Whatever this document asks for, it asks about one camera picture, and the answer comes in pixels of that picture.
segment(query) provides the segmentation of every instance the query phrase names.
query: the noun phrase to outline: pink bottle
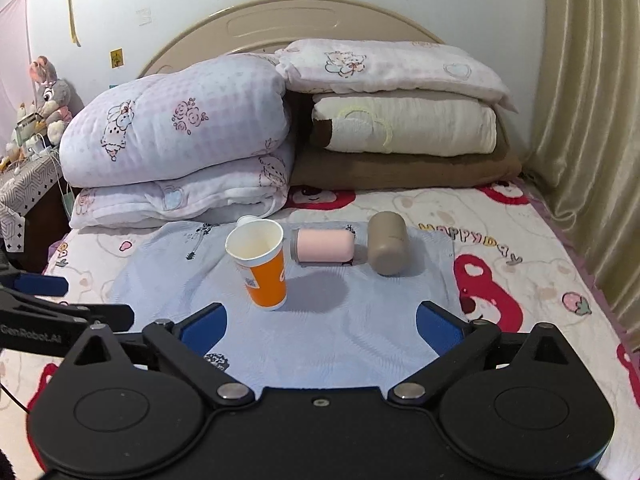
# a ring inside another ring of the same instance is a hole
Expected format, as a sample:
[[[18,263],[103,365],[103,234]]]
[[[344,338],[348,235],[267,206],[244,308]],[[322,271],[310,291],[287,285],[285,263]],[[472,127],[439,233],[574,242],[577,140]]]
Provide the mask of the pink bottle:
[[[355,235],[346,229],[294,229],[291,257],[297,263],[344,263],[353,260]]]

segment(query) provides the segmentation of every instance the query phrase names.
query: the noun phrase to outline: cartoon print bed sheet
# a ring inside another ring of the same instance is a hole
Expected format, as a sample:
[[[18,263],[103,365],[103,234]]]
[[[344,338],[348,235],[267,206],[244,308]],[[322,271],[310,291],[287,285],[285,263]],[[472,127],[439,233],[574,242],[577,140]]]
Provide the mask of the cartoon print bed sheet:
[[[559,327],[616,415],[613,440],[599,471],[611,480],[640,480],[638,372],[564,247],[527,196],[506,183],[479,189],[358,194],[299,187],[290,190],[286,208],[272,218],[283,222],[366,221],[382,210],[400,213],[408,225],[451,236],[460,302],[469,319],[489,319],[505,331],[529,331],[543,320]],[[68,279],[65,301],[109,301],[111,283],[127,258],[154,232],[72,231],[46,272]],[[0,380],[21,402],[33,405],[55,373],[57,362],[4,351]],[[37,478],[41,469],[26,434],[24,413],[5,394],[0,395],[0,427],[0,479]]]

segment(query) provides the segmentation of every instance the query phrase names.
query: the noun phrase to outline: black cable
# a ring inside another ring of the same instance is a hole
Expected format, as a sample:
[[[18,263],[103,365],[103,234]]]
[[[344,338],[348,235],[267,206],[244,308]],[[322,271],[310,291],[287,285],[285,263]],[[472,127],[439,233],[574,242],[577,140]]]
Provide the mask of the black cable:
[[[16,399],[16,398],[12,395],[12,393],[4,387],[4,384],[0,383],[0,388],[2,389],[2,391],[4,391],[4,393],[6,393],[6,394],[9,396],[9,398],[10,398],[13,402],[15,402],[18,406],[20,406],[20,407],[24,410],[24,412],[25,412],[27,415],[29,415],[29,410],[25,407],[25,405],[24,405],[23,403],[21,403],[18,399]]]

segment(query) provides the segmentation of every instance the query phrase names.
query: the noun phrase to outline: orange cup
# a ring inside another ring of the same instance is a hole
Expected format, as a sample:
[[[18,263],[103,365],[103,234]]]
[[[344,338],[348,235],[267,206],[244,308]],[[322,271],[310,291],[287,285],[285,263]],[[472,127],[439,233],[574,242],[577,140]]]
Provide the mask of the orange cup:
[[[287,299],[282,226],[273,220],[243,216],[225,241],[244,286],[261,309],[276,310]]]

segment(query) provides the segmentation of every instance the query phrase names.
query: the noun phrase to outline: beige headboard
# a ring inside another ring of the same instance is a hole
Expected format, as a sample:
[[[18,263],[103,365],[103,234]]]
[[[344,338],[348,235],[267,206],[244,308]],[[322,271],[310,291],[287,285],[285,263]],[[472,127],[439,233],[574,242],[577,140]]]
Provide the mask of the beige headboard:
[[[220,10],[165,46],[140,77],[230,52],[274,52],[300,38],[442,41],[390,10],[356,0],[257,0]]]

